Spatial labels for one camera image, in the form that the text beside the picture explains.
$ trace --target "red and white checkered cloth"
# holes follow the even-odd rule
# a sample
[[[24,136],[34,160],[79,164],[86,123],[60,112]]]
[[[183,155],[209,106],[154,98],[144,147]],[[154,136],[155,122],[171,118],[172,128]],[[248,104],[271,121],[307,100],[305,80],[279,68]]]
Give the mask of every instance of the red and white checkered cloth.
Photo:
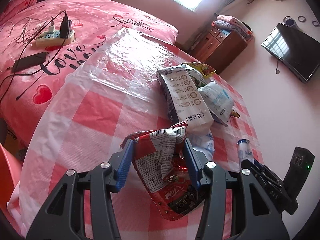
[[[122,29],[106,41],[66,83],[44,112],[23,164],[20,186],[8,203],[10,214],[26,235],[48,194],[68,169],[88,171],[119,150],[130,133],[162,129],[167,104],[156,70],[195,59],[175,46],[131,29]],[[218,75],[213,79],[227,89],[240,118],[230,118],[226,128],[214,123],[214,161],[239,171],[237,141],[247,138],[254,157],[262,162],[259,143],[242,97]],[[224,236],[230,234],[231,205],[227,194]],[[193,240],[202,207],[177,221],[161,217],[135,169],[130,168],[125,187],[112,194],[122,239]],[[92,237],[88,202],[85,227]]]

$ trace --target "tv screen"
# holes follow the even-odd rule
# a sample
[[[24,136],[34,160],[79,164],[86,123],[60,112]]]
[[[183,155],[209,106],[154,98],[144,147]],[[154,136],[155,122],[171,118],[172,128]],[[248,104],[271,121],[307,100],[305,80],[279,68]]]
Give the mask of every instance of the tv screen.
[[[261,44],[307,83],[320,66],[320,43],[293,27],[278,23]]]

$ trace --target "wall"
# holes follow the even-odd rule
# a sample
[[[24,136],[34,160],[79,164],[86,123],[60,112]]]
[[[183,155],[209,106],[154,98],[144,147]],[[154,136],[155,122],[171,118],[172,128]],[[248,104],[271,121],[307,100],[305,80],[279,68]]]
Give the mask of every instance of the wall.
[[[177,42],[184,44],[198,28],[210,20],[222,0],[202,0],[195,12],[173,0],[113,1],[138,8],[175,26],[179,31]]]
[[[287,15],[307,22],[298,26],[320,41],[320,27],[305,0],[256,0],[225,12],[247,23],[254,31],[252,41],[241,55],[222,72],[221,77],[243,96],[261,145],[264,162],[284,178],[296,146],[315,155],[315,162],[297,200],[293,216],[283,213],[284,223],[293,237],[309,218],[320,198],[320,70],[308,84],[301,83],[282,63],[260,44]]]

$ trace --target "white plug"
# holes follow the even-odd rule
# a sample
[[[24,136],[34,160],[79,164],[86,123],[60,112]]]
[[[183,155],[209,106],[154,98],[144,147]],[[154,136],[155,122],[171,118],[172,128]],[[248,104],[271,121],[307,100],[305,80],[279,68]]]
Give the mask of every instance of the white plug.
[[[51,24],[50,24],[50,26],[49,26],[49,33],[53,33],[54,31],[55,31],[55,25],[54,25],[54,21],[53,21],[53,19],[51,20]]]

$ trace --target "wooden cabinet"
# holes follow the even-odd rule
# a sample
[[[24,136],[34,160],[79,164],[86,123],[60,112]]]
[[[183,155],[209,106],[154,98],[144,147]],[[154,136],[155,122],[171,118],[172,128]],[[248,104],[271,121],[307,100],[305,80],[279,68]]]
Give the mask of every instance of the wooden cabinet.
[[[236,32],[210,26],[191,56],[210,65],[220,74],[246,47],[247,43]]]

